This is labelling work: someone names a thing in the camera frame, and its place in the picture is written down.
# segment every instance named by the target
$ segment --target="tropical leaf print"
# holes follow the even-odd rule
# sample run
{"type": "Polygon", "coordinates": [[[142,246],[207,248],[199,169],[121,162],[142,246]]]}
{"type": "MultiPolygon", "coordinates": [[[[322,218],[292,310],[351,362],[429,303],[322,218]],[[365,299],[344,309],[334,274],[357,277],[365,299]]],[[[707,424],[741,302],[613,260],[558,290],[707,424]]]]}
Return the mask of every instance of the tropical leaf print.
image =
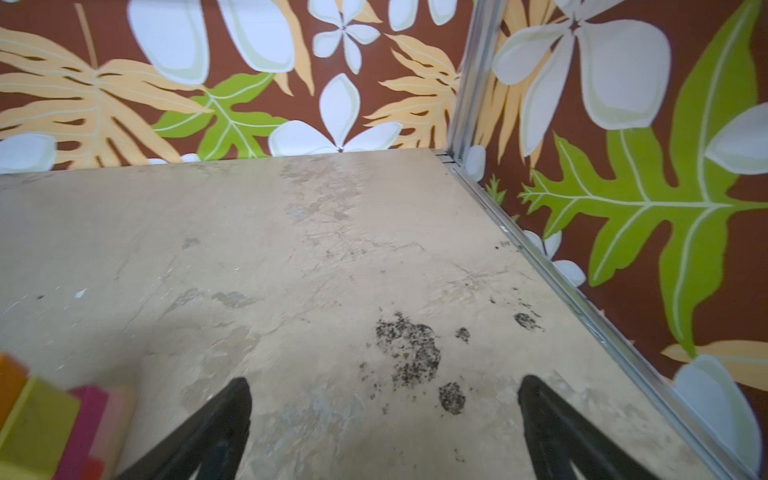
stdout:
{"type": "Polygon", "coordinates": [[[180,163],[178,152],[119,98],[178,114],[205,114],[208,108],[172,91],[199,90],[168,80],[150,65],[110,60],[98,67],[90,34],[91,63],[39,35],[0,28],[0,62],[20,72],[0,75],[0,91],[44,100],[0,112],[0,140],[28,132],[48,134],[57,142],[77,142],[59,150],[56,163],[69,168],[146,165],[139,144],[168,162],[180,163]]]}
{"type": "Polygon", "coordinates": [[[491,175],[489,182],[490,183],[485,184],[485,191],[488,192],[491,200],[501,206],[504,203],[504,197],[507,196],[507,191],[498,191],[498,185],[501,183],[501,180],[496,178],[496,174],[491,175]]]}
{"type": "Polygon", "coordinates": [[[237,148],[239,158],[267,157],[254,136],[269,137],[272,130],[287,120],[260,111],[233,111],[232,107],[251,102],[270,84],[274,75],[233,75],[207,89],[204,95],[191,98],[210,113],[167,112],[152,128],[166,138],[189,137],[206,129],[197,149],[202,161],[221,160],[232,146],[237,148]]]}
{"type": "MultiPolygon", "coordinates": [[[[506,30],[503,28],[499,29],[498,37],[496,38],[496,52],[501,50],[507,39],[517,31],[548,23],[554,14],[555,7],[557,7],[557,4],[550,0],[531,0],[528,5],[528,16],[526,17],[522,0],[508,0],[503,18],[503,25],[506,27],[506,30]]],[[[497,163],[501,163],[502,155],[507,150],[507,144],[520,116],[520,108],[525,93],[550,56],[551,54],[547,53],[531,75],[516,85],[501,83],[493,71],[488,74],[477,128],[475,129],[474,144],[488,147],[488,144],[491,143],[493,132],[499,121],[501,121],[501,130],[498,135],[497,163]]],[[[530,156],[531,168],[534,168],[538,163],[542,145],[543,142],[538,145],[530,156]]],[[[522,142],[520,142],[520,158],[525,161],[525,155],[522,152],[522,142]]]]}
{"type": "MultiPolygon", "coordinates": [[[[768,343],[754,340],[721,340],[709,345],[697,346],[699,355],[717,358],[728,373],[742,385],[768,391],[768,343]]],[[[670,345],[661,351],[678,362],[693,360],[680,345],[670,345]]]]}
{"type": "Polygon", "coordinates": [[[709,43],[680,89],[674,109],[670,158],[678,185],[664,178],[664,155],[650,128],[607,132],[608,160],[615,180],[600,177],[587,155],[555,135],[562,181],[534,171],[524,186],[531,213],[551,208],[544,238],[565,228],[576,214],[607,218],[594,241],[589,283],[597,286],[632,264],[664,221],[672,234],[659,259],[667,322],[675,339],[694,358],[696,305],[720,287],[727,220],[739,211],[768,204],[727,195],[738,178],[704,156],[707,144],[757,100],[750,38],[760,0],[746,0],[709,43]]]}
{"type": "MultiPolygon", "coordinates": [[[[312,79],[312,58],[310,57],[310,51],[307,49],[306,43],[304,43],[299,18],[293,13],[293,9],[288,0],[273,0],[273,2],[283,13],[290,26],[291,36],[293,37],[293,49],[296,51],[296,64],[293,66],[293,70],[299,75],[301,81],[304,82],[306,89],[310,91],[310,95],[314,95],[315,81],[312,79]]],[[[287,73],[283,72],[275,74],[275,83],[280,87],[280,90],[291,97],[293,96],[293,92],[288,85],[287,73]]]]}
{"type": "Polygon", "coordinates": [[[456,104],[459,75],[451,59],[443,50],[425,45],[408,35],[387,35],[408,55],[392,50],[397,61],[418,76],[395,78],[380,82],[394,91],[405,91],[413,96],[384,105],[365,118],[372,120],[367,127],[398,121],[403,130],[395,146],[403,148],[444,148],[448,122],[456,104]]]}

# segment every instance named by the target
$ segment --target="floral wallpaper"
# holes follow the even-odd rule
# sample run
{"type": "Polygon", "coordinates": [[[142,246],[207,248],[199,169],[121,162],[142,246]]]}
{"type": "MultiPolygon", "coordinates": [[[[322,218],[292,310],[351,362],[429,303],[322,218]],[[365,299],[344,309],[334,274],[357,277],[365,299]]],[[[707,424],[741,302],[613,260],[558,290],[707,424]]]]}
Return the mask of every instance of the floral wallpaper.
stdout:
{"type": "Polygon", "coordinates": [[[0,173],[445,147],[472,0],[0,1],[0,173]]]}
{"type": "Polygon", "coordinates": [[[767,6],[508,0],[465,159],[763,478],[767,6]]]}

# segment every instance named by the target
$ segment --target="toy block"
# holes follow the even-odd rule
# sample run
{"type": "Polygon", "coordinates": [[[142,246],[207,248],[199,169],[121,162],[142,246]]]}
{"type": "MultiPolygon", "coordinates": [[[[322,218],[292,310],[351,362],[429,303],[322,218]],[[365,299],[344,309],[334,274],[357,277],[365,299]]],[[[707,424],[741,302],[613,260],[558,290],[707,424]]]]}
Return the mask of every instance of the toy block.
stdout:
{"type": "Polygon", "coordinates": [[[120,450],[136,406],[136,395],[129,386],[104,387],[103,390],[109,394],[109,400],[90,456],[103,462],[101,480],[108,480],[118,466],[120,450]]]}
{"type": "Polygon", "coordinates": [[[0,352],[0,429],[27,382],[28,370],[12,356],[0,352]]]}
{"type": "Polygon", "coordinates": [[[80,411],[80,399],[31,377],[0,430],[0,478],[50,480],[80,411]]]}
{"type": "Polygon", "coordinates": [[[80,480],[100,480],[104,474],[104,463],[98,458],[89,457],[85,462],[80,480]]]}
{"type": "Polygon", "coordinates": [[[69,392],[80,399],[82,406],[54,480],[80,480],[109,400],[109,394],[96,386],[83,386],[69,392]]]}

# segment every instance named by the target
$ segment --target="black mold spot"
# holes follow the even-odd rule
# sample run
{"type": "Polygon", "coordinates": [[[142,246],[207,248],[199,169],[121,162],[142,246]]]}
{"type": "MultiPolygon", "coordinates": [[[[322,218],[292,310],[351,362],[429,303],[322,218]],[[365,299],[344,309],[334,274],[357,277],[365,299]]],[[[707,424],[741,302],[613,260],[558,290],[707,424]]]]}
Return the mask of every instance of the black mold spot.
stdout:
{"type": "Polygon", "coordinates": [[[440,387],[440,405],[446,412],[458,415],[464,409],[466,402],[467,398],[458,383],[450,382],[440,387]]]}
{"type": "Polygon", "coordinates": [[[542,329],[539,325],[536,324],[536,320],[532,319],[531,316],[527,313],[516,313],[515,321],[529,332],[532,332],[536,329],[542,329]]]}
{"type": "Polygon", "coordinates": [[[464,340],[464,343],[469,343],[469,330],[464,327],[456,330],[456,338],[464,340]]]}
{"type": "Polygon", "coordinates": [[[395,313],[395,317],[397,320],[393,322],[379,320],[376,326],[376,345],[398,360],[392,375],[395,389],[398,386],[413,388],[432,381],[440,365],[435,331],[427,325],[411,323],[411,319],[400,312],[395,313]]]}

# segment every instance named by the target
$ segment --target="metal edge strip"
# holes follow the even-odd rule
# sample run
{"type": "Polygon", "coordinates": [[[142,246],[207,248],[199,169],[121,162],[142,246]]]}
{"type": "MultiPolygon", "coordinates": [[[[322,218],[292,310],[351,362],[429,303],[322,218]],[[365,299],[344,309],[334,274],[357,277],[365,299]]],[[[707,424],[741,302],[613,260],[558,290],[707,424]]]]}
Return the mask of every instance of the metal edge strip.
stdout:
{"type": "Polygon", "coordinates": [[[463,157],[464,149],[472,142],[485,93],[485,79],[491,70],[496,35],[506,5],[507,0],[482,0],[476,3],[472,13],[461,63],[461,84],[445,146],[448,155],[455,159],[463,157]]]}
{"type": "Polygon", "coordinates": [[[525,236],[484,192],[467,177],[457,163],[444,163],[456,180],[475,198],[483,210],[505,233],[536,271],[565,302],[587,330],[605,348],[624,373],[680,433],[683,440],[701,457],[716,477],[727,480],[758,480],[753,473],[723,447],[699,417],[691,412],[667,380],[630,344],[624,335],[603,316],[584,294],[563,277],[554,264],[525,236]]]}

